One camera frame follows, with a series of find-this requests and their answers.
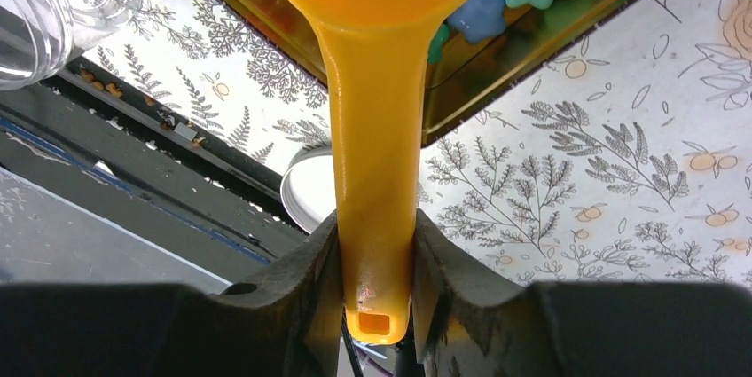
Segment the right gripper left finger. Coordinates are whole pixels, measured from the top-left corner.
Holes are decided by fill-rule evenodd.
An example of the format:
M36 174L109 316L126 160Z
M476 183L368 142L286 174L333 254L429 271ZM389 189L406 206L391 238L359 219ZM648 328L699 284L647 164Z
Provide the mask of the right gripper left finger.
M218 295L181 284L1 288L4 376L333 376L337 218Z

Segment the orange plastic scoop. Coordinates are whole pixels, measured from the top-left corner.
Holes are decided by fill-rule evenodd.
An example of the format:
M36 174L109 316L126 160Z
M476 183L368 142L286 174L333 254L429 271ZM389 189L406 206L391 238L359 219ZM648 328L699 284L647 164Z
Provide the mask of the orange plastic scoop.
M429 44L466 0L288 0L319 44L350 333L399 342L410 316Z

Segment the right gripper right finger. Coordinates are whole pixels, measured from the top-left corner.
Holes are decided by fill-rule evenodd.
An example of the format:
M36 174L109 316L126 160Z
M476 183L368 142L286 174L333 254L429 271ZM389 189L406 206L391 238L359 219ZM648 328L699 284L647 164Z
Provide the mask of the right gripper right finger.
M417 214L411 294L428 376L748 376L751 295L727 284L519 286Z

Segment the clear plastic jar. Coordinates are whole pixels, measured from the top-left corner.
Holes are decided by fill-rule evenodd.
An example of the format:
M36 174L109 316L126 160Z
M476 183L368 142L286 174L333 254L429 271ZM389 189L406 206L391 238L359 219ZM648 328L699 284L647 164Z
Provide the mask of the clear plastic jar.
M1 88L17 90L124 29L142 0L1 0Z

